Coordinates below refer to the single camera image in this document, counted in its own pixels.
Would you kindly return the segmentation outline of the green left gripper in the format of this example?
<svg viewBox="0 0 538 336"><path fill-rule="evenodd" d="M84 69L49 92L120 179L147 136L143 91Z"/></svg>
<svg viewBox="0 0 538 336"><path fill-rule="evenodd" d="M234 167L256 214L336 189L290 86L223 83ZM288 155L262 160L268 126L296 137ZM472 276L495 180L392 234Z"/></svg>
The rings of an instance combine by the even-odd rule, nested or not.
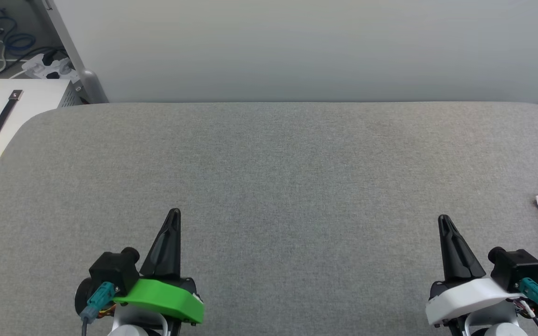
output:
<svg viewBox="0 0 538 336"><path fill-rule="evenodd" d="M143 277L115 304L131 305L190 324L204 321L194 279L181 277L181 211L170 209L140 269Z"/></svg>

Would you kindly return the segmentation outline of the white equipment case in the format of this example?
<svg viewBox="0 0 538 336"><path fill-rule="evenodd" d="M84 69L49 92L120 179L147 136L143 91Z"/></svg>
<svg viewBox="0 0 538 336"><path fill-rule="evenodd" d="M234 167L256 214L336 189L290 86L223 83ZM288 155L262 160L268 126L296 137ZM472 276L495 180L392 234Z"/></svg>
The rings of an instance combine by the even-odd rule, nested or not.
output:
<svg viewBox="0 0 538 336"><path fill-rule="evenodd" d="M0 79L0 157L32 117L80 104L69 79Z"/></svg>

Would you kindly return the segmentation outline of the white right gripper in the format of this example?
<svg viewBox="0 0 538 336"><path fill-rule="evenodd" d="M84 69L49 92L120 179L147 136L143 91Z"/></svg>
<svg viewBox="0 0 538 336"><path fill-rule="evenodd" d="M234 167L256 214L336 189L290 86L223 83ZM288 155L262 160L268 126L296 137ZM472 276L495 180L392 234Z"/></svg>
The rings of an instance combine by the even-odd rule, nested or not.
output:
<svg viewBox="0 0 538 336"><path fill-rule="evenodd" d="M480 279L486 272L448 215L439 216L439 240L445 281L472 281L448 289L427 302L425 314L429 325L442 324L522 296L520 292L505 291L493 279Z"/></svg>

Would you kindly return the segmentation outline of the grey metal frame post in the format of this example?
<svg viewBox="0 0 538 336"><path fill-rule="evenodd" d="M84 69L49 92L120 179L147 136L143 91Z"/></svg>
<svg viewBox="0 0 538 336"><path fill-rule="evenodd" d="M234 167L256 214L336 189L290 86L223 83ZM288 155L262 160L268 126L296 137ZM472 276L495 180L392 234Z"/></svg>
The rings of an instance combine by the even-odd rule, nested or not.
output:
<svg viewBox="0 0 538 336"><path fill-rule="evenodd" d="M39 11L46 13L47 19L45 21L47 24L57 32L62 45L69 55L69 59L77 71L84 93L91 98L90 102L92 104L109 103L98 76L95 72L84 66L84 62L79 55L78 49L71 38L68 27L56 4L56 0L34 0L34 2L39 7Z"/></svg>

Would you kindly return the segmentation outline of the white power strip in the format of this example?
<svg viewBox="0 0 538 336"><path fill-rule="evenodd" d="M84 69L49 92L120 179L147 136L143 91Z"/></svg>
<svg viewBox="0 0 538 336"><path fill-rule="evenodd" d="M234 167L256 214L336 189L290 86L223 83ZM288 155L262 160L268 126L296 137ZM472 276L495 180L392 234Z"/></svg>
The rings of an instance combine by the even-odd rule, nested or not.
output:
<svg viewBox="0 0 538 336"><path fill-rule="evenodd" d="M51 64L45 64L45 54L38 54L22 64L24 74L32 79L69 79L73 83L79 80L76 70L71 68L69 58L52 60Z"/></svg>

